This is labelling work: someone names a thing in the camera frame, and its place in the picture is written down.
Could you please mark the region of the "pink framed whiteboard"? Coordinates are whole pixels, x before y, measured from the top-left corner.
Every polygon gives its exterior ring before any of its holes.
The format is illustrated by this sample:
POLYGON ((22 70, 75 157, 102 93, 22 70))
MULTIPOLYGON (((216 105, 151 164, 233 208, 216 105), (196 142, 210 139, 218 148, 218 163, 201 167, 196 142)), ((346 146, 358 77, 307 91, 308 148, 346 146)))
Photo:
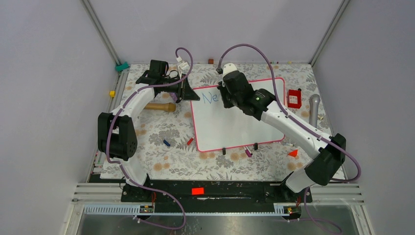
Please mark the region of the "pink framed whiteboard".
POLYGON ((279 130, 245 115, 240 109, 224 108, 216 86, 195 88, 199 101, 191 101, 196 147, 200 152, 236 148, 255 143, 281 141, 279 130))

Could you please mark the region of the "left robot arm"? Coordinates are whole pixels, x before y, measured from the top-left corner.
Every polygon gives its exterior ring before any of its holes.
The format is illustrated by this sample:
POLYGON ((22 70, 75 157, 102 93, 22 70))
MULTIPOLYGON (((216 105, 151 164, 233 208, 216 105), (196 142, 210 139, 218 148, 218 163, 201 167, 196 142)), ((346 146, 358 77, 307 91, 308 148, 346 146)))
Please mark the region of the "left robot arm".
POLYGON ((160 93, 172 94, 177 102, 199 101, 187 78, 191 69, 192 65, 179 57, 177 75, 171 77, 166 61, 151 60, 149 69, 136 81, 135 91, 111 112, 98 116, 98 150, 105 153, 108 163, 120 166, 127 184, 135 186, 133 195, 140 201, 148 200, 152 189, 145 184, 147 173, 135 157, 138 140, 134 120, 160 93))

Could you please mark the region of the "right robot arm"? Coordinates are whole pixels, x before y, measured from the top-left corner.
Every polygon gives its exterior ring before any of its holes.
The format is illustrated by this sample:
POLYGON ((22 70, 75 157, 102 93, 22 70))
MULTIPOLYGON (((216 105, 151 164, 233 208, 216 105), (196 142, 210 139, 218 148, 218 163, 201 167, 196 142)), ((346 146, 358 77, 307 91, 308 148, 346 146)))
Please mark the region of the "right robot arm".
POLYGON ((281 184, 281 197, 288 202, 314 184, 326 186, 345 161, 345 138, 332 137, 309 123, 299 120, 278 98, 266 89, 255 90, 245 75, 238 71, 223 74, 218 84, 225 108, 237 107, 295 141, 312 159, 310 163, 288 175, 281 184))

